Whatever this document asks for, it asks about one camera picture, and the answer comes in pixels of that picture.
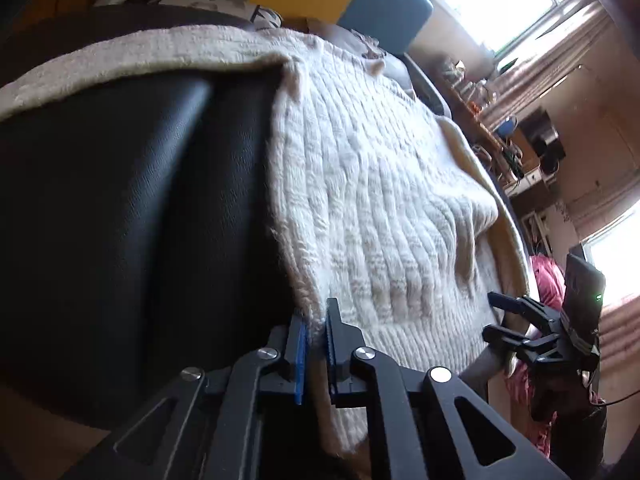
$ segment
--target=blue panel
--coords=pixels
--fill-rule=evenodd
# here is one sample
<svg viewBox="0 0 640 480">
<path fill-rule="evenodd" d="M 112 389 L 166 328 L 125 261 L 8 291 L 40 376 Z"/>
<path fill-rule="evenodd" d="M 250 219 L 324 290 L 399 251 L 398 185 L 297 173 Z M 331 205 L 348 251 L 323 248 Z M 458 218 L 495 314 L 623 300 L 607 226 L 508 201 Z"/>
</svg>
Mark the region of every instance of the blue panel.
<svg viewBox="0 0 640 480">
<path fill-rule="evenodd" d="M 402 54 L 432 10 L 429 0 L 352 0 L 338 25 L 378 38 L 386 51 Z"/>
</svg>

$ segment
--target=pink garment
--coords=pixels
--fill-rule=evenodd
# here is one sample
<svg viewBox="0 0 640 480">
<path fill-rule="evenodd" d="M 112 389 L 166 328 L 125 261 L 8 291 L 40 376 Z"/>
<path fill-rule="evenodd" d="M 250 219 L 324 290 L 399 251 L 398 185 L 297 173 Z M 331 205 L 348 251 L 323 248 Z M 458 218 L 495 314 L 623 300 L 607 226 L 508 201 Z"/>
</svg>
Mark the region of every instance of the pink garment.
<svg viewBox="0 0 640 480">
<path fill-rule="evenodd" d="M 562 308 L 562 302 L 564 301 L 565 287 L 564 276 L 558 264 L 551 258 L 542 255 L 532 256 L 531 264 L 533 265 L 533 272 L 536 277 L 536 284 L 538 285 L 540 302 L 550 306 L 554 310 L 560 310 Z M 540 332 L 536 332 L 531 338 L 537 339 L 539 337 Z M 530 409 L 534 387 L 533 384 L 529 382 L 527 365 L 523 362 L 518 362 L 513 375 L 505 379 L 505 384 L 511 399 Z M 546 457 L 549 457 L 551 425 L 554 420 L 556 420 L 555 413 L 551 420 L 546 422 L 530 420 L 529 427 L 526 430 L 526 437 Z"/>
</svg>

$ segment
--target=white knit sweater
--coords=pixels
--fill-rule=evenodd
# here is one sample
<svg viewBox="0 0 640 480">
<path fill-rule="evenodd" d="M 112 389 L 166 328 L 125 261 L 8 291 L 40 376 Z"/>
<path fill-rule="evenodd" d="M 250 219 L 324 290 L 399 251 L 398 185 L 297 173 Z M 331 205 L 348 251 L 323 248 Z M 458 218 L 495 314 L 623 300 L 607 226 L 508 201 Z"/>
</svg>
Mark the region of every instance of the white knit sweater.
<svg viewBox="0 0 640 480">
<path fill-rule="evenodd" d="M 312 333 L 321 332 L 326 298 L 335 296 L 343 321 L 401 365 L 460 371 L 494 322 L 488 288 L 499 280 L 507 293 L 527 292 L 525 255 L 459 128 L 381 76 L 383 63 L 286 29 L 148 30 L 31 70 L 0 89 L 0 120 L 121 76 L 282 64 L 271 208 Z M 314 390 L 325 445 L 360 442 L 364 415 L 322 416 L 329 409 L 320 376 Z"/>
</svg>

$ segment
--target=silver bolt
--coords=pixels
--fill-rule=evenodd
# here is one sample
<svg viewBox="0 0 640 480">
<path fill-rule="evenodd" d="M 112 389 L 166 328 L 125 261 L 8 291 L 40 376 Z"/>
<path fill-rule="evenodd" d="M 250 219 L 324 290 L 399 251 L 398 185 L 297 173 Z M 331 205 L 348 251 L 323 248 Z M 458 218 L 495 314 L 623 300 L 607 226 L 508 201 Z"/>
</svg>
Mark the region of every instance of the silver bolt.
<svg viewBox="0 0 640 480">
<path fill-rule="evenodd" d="M 448 383 L 451 380 L 451 372 L 443 366 L 432 368 L 429 374 L 437 383 Z"/>
<path fill-rule="evenodd" d="M 275 348 L 269 348 L 265 346 L 264 348 L 258 349 L 258 357 L 260 359 L 264 359 L 265 361 L 269 361 L 270 359 L 275 359 L 278 357 L 278 351 Z"/>
<path fill-rule="evenodd" d="M 361 346 L 360 348 L 356 348 L 353 351 L 353 354 L 363 361 L 369 361 L 376 356 L 376 351 L 373 348 L 369 348 L 368 346 Z"/>
<path fill-rule="evenodd" d="M 189 381 L 191 383 L 193 381 L 197 381 L 202 377 L 202 370 L 195 366 L 189 366 L 180 372 L 180 377 L 183 380 Z"/>
</svg>

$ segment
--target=cable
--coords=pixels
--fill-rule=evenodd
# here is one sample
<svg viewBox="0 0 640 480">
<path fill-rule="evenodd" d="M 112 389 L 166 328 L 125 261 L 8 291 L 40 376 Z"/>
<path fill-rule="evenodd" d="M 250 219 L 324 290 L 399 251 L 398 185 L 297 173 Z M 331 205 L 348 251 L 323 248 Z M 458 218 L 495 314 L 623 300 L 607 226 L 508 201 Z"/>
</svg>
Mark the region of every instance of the cable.
<svg viewBox="0 0 640 480">
<path fill-rule="evenodd" d="M 626 397 L 622 397 L 622 399 L 618 399 L 618 400 L 613 400 L 611 402 L 591 402 L 590 404 L 592 406 L 597 406 L 597 407 L 603 407 L 603 406 L 613 406 L 614 404 L 617 404 L 619 402 L 622 402 L 623 400 L 627 400 L 629 397 L 633 397 L 634 395 L 640 394 L 640 390 L 636 390 L 634 391 L 632 394 L 628 394 L 628 396 Z"/>
</svg>

